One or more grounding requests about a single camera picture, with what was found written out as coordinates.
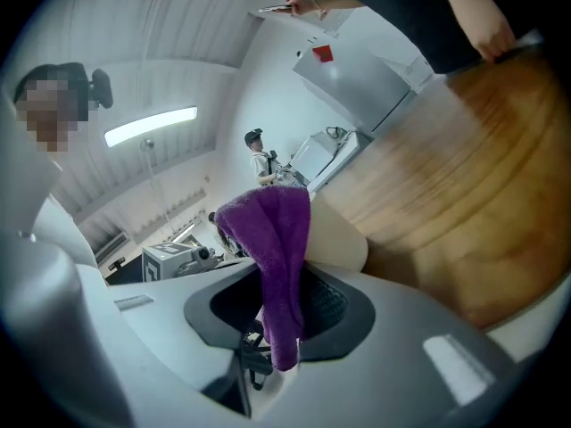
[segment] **wooden table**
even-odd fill
[[[368,238],[363,272],[496,324],[567,270],[567,99],[538,52],[437,80],[323,194]]]

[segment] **purple towel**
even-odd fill
[[[260,267],[264,337],[274,367],[291,369],[303,331],[299,291],[310,234],[308,191],[284,185],[251,190],[222,206],[215,220]]]

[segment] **phone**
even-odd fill
[[[279,4],[278,6],[268,6],[267,8],[260,8],[259,12],[275,11],[275,10],[291,10],[290,4]]]

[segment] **white ceiling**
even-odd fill
[[[261,25],[248,14],[251,1],[47,0],[22,33],[5,77],[12,90],[42,63],[82,62],[88,74],[101,68],[111,78],[112,108],[100,108],[55,156],[63,173],[54,195],[94,251],[121,231],[143,241],[161,223],[162,198],[175,216],[203,198],[204,154]],[[108,128],[188,105],[198,107],[196,120],[149,135],[153,188],[142,138],[104,144]]]

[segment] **black cap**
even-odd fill
[[[244,141],[246,144],[251,144],[253,143],[255,140],[257,140],[261,135],[261,129],[256,128],[255,130],[252,130],[251,132],[246,133],[246,136],[244,137]]]

